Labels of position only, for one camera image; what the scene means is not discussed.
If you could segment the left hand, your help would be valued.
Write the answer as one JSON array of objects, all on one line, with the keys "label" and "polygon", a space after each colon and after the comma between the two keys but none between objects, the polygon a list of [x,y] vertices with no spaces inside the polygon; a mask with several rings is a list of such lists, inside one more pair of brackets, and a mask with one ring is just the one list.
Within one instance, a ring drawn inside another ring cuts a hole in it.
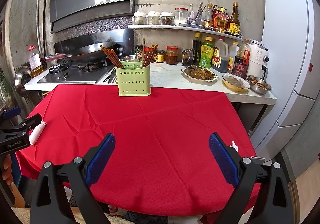
[{"label": "left hand", "polygon": [[13,177],[12,177],[12,169],[11,169],[11,156],[7,154],[5,156],[4,162],[3,162],[3,180],[6,181],[6,184],[10,186],[13,182]]}]

